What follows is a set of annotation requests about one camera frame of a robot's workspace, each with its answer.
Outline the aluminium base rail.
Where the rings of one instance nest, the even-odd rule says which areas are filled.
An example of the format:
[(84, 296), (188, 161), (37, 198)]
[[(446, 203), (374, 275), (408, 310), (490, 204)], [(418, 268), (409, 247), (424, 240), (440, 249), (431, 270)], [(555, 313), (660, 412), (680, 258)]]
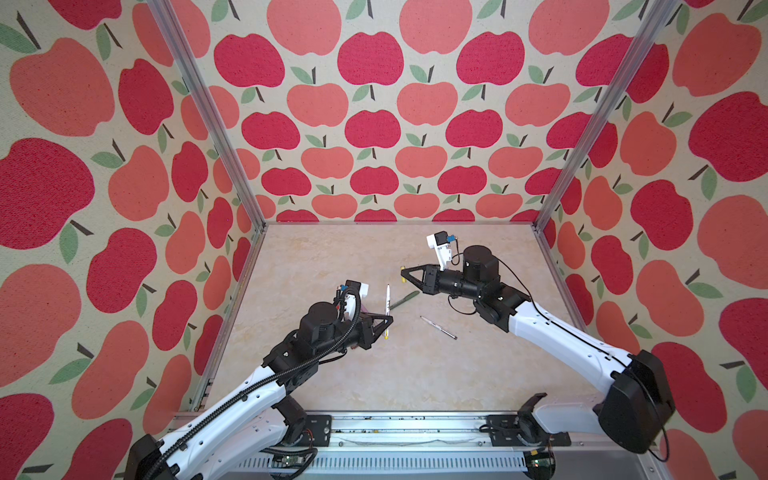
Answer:
[(569, 433), (568, 447), (494, 447), (479, 431), (488, 415), (511, 412), (323, 412), (328, 447), (251, 455), (222, 479), (669, 479), (651, 454), (607, 437)]

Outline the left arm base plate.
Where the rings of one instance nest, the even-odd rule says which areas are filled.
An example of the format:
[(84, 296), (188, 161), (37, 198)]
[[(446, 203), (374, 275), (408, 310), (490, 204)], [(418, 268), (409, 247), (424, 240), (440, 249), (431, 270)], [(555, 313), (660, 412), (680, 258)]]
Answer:
[(331, 415), (310, 414), (288, 425), (283, 438), (274, 448), (328, 447), (332, 433)]

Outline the white pen brown end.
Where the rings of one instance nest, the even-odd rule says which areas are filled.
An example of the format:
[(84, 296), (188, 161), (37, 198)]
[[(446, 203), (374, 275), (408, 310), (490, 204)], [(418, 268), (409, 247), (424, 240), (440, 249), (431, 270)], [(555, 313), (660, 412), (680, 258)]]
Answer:
[(419, 318), (423, 322), (425, 322), (427, 325), (429, 325), (430, 327), (438, 330), (439, 332), (441, 332), (442, 334), (444, 334), (447, 337), (451, 338), (452, 340), (458, 340), (457, 335), (455, 335), (455, 334), (451, 333), (450, 331), (446, 330), (444, 327), (440, 326), (439, 324), (435, 323), (434, 321), (432, 321), (432, 320), (430, 320), (430, 319), (428, 319), (428, 318), (426, 318), (424, 316), (419, 316)]

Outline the right aluminium frame post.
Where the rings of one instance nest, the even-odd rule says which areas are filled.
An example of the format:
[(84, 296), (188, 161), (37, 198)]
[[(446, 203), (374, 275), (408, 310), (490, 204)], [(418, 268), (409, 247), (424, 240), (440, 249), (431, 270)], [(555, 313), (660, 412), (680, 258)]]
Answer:
[(588, 153), (610, 119), (612, 112), (624, 98), (631, 81), (635, 78), (659, 34), (680, 5), (680, 1), (662, 0), (654, 1), (649, 7), (637, 34), (628, 47), (627, 53), (619, 64), (613, 79), (606, 87), (605, 94), (598, 101), (597, 108), (591, 115), (577, 146), (568, 155), (561, 174), (550, 194), (545, 199), (533, 225), (534, 233), (543, 233), (556, 207), (561, 203), (562, 197), (574, 179), (576, 171), (587, 158)]

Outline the left aluminium frame post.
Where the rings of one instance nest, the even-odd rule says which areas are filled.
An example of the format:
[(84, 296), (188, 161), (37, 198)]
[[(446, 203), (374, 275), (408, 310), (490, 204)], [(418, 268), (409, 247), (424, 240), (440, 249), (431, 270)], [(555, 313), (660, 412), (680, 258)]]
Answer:
[(219, 153), (234, 190), (244, 205), (246, 213), (257, 233), (263, 235), (267, 223), (250, 187), (240, 157), (229, 139), (223, 118), (210, 93), (197, 65), (197, 59), (184, 34), (183, 27), (171, 1), (149, 1), (153, 17), (163, 35), (183, 80), (194, 99), (197, 110), (209, 133), (209, 137)]

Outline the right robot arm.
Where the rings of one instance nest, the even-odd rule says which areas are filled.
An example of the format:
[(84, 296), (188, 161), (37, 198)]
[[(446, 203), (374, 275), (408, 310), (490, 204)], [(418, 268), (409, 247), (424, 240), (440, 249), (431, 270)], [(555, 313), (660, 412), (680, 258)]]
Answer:
[(546, 312), (525, 285), (514, 288), (502, 281), (504, 263), (485, 246), (467, 247), (459, 270), (448, 268), (448, 250), (439, 254), (439, 263), (404, 268), (402, 278), (426, 295), (471, 300), (487, 323), (537, 345), (597, 391), (530, 397), (518, 411), (521, 442), (538, 446), (560, 433), (604, 434), (623, 449), (644, 454), (666, 435), (676, 407), (659, 358), (600, 341)]

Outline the green pen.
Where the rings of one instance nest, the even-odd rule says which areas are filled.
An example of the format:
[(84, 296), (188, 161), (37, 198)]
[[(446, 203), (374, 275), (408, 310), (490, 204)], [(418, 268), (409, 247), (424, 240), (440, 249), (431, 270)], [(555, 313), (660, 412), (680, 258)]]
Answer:
[(392, 304), (390, 305), (390, 309), (391, 309), (391, 310), (394, 310), (394, 309), (398, 308), (399, 306), (401, 306), (401, 305), (403, 305), (403, 304), (405, 304), (405, 303), (407, 303), (407, 302), (409, 302), (409, 301), (411, 301), (411, 300), (415, 299), (415, 298), (416, 298), (416, 297), (418, 297), (420, 294), (421, 294), (421, 292), (420, 292), (420, 291), (412, 291), (412, 292), (408, 293), (406, 296), (404, 296), (403, 298), (401, 298), (401, 299), (398, 299), (397, 301), (395, 301), (394, 303), (392, 303)]

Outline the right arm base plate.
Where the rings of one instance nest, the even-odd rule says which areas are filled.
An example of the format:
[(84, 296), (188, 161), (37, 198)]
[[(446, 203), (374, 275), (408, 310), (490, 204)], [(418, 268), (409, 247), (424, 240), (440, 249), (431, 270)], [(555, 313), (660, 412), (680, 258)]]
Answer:
[(572, 445), (567, 433), (550, 434), (531, 414), (488, 415), (479, 427), (490, 437), (494, 447), (568, 447)]

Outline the aluminium frame post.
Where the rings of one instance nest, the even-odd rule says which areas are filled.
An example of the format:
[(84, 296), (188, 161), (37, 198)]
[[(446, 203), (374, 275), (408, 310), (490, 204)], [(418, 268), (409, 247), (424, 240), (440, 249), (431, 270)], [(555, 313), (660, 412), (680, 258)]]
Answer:
[(197, 59), (184, 34), (183, 27), (171, 1), (149, 1), (153, 17), (163, 35), (183, 80), (194, 99), (197, 110), (209, 133), (209, 137), (219, 153), (234, 190), (244, 205), (246, 213), (257, 233), (263, 235), (267, 223), (250, 187), (240, 157), (229, 139), (223, 118), (210, 93), (197, 65)]
[(680, 1), (662, 0), (654, 1), (649, 7), (637, 34), (628, 47), (627, 53), (619, 64), (613, 79), (606, 87), (605, 94), (598, 101), (597, 108), (591, 115), (577, 146), (568, 155), (561, 174), (550, 194), (545, 199), (533, 225), (534, 233), (543, 233), (556, 207), (561, 203), (562, 197), (574, 179), (576, 171), (587, 158), (588, 153), (610, 119), (612, 112), (624, 98), (631, 81), (635, 78), (659, 34), (680, 5)]

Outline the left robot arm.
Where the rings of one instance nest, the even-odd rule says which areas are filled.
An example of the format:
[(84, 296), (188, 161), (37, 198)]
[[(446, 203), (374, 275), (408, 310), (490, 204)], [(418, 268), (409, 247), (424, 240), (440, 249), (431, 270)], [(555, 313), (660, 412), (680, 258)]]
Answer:
[(292, 393), (323, 362), (359, 347), (368, 350), (394, 322), (365, 313), (355, 297), (317, 302), (236, 389), (178, 429), (150, 434), (130, 448), (127, 479), (222, 479), (241, 461), (306, 431), (307, 414)]

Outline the white pen yellow end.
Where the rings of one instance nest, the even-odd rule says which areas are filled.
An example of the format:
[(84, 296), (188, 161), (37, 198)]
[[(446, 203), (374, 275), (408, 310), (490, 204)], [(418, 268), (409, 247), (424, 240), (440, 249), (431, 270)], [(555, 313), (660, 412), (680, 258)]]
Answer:
[[(386, 297), (385, 297), (385, 314), (390, 314), (390, 308), (391, 308), (391, 286), (390, 284), (387, 284), (386, 286)], [(389, 327), (384, 332), (384, 339), (389, 339)]]

